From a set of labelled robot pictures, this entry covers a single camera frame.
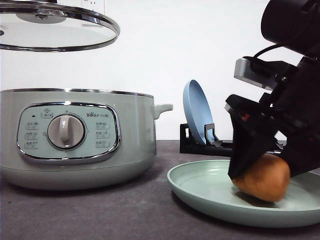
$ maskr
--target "pan handle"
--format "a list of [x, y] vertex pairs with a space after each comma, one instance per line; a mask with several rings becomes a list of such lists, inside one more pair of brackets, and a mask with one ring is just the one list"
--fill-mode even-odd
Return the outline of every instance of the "pan handle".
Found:
[[174, 106], [172, 104], [160, 104], [160, 105], [154, 105], [154, 117], [153, 119], [158, 119], [160, 114], [171, 111], [174, 109]]

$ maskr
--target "stainless steel rim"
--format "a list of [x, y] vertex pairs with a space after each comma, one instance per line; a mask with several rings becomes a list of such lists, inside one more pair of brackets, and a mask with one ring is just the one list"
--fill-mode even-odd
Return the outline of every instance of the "stainless steel rim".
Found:
[[140, 97], [154, 98], [152, 95], [129, 92], [129, 91], [112, 91], [102, 89], [82, 89], [82, 88], [17, 88], [2, 90], [1, 93], [23, 93], [23, 92], [66, 92], [66, 93], [98, 93], [98, 94], [120, 94], [120, 95], [133, 95]]
[[91, 50], [102, 48], [114, 43], [120, 34], [119, 25], [109, 17], [81, 7], [67, 6], [58, 3], [28, 0], [0, 0], [0, 14], [31, 14], [71, 18], [101, 25], [112, 30], [115, 33], [114, 38], [91, 45], [62, 47], [29, 47], [0, 43], [0, 49], [3, 50], [30, 52], [73, 52]]

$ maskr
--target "cable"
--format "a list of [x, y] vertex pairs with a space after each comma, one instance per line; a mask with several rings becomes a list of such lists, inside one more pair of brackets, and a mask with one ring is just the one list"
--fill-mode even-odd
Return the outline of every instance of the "cable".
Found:
[[251, 63], [250, 63], [250, 68], [253, 72], [256, 72], [256, 70], [254, 69], [254, 63], [257, 61], [257, 58], [270, 51], [270, 50], [273, 50], [273, 49], [277, 49], [277, 48], [280, 48], [280, 47], [284, 47], [285, 45], [291, 43], [292, 41], [294, 41], [295, 39], [299, 38], [303, 33], [304, 31], [306, 30], [306, 28], [308, 27], [308, 25], [314, 20], [314, 18], [317, 16], [317, 13], [320, 9], [320, 0], [315, 0], [315, 4], [314, 4], [314, 9], [313, 11], [310, 11], [308, 12], [308, 14], [312, 14], [312, 16], [309, 18], [308, 21], [306, 21], [305, 25], [301, 28], [301, 30], [292, 38], [290, 38], [289, 40], [287, 41], [284, 41], [282, 43], [277, 43], [277, 44], [274, 44], [274, 45], [271, 45], [269, 47], [266, 47], [265, 49], [259, 51], [258, 53], [256, 53], [252, 60], [251, 60]]

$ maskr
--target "potato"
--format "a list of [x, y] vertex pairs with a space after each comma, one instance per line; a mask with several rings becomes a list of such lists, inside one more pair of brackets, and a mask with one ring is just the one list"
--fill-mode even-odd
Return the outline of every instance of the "potato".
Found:
[[264, 154], [232, 182], [246, 194], [277, 202], [286, 194], [290, 183], [290, 168], [282, 158]]

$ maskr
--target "plate rim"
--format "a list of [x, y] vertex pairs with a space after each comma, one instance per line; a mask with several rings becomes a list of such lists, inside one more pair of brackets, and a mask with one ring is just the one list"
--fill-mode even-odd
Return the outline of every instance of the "plate rim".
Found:
[[[283, 208], [269, 208], [269, 207], [259, 207], [259, 206], [246, 206], [246, 205], [240, 205], [240, 204], [229, 204], [221, 201], [213, 201], [211, 199], [208, 199], [206, 197], [200, 196], [198, 194], [192, 193], [190, 191], [184, 190], [181, 187], [179, 187], [170, 177], [170, 174], [177, 168], [182, 167], [184, 165], [190, 165], [190, 164], [198, 164], [202, 162], [230, 162], [228, 159], [208, 159], [208, 160], [199, 160], [199, 161], [191, 161], [191, 162], [185, 162], [179, 165], [176, 165], [172, 167], [168, 172], [167, 172], [167, 179], [169, 183], [174, 186], [175, 188], [179, 189], [180, 191], [184, 192], [185, 194], [194, 196], [196, 198], [214, 203], [214, 204], [220, 204], [220, 205], [225, 205], [225, 206], [230, 206], [230, 207], [235, 207], [235, 208], [242, 208], [242, 209], [249, 209], [249, 210], [258, 210], [258, 211], [265, 211], [265, 212], [287, 212], [287, 213], [297, 213], [297, 212], [314, 212], [314, 211], [319, 211], [320, 210], [320, 205], [318, 207], [313, 207], [313, 208], [304, 208], [304, 209], [298, 209], [295, 210], [294, 208], [289, 208], [289, 209], [283, 209]], [[305, 174], [311, 174], [311, 175], [316, 175], [319, 176], [319, 174], [316, 174], [314, 172], [306, 172]]]

